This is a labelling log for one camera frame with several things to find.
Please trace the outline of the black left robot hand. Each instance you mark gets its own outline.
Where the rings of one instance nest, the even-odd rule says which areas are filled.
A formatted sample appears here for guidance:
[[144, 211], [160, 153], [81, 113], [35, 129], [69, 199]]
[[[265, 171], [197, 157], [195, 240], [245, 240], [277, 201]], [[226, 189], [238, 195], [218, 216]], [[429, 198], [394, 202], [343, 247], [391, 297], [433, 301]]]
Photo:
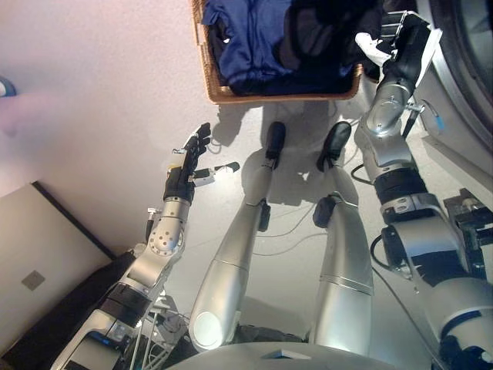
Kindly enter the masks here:
[[200, 125], [180, 148], [173, 149], [173, 162], [168, 166], [163, 199], [181, 198], [192, 203], [195, 189], [214, 183], [240, 169], [238, 162], [197, 169], [200, 157], [211, 142], [211, 125]]

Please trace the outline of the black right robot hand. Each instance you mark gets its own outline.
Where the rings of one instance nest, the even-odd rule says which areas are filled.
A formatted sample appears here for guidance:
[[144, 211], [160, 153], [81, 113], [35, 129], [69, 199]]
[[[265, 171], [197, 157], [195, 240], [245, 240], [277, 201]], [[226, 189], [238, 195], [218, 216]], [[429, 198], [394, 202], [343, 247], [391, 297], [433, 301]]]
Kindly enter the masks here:
[[380, 72], [380, 81], [403, 80], [418, 86], [426, 70], [424, 57], [430, 24], [413, 11], [390, 12], [382, 19], [381, 34], [358, 32], [354, 41]]

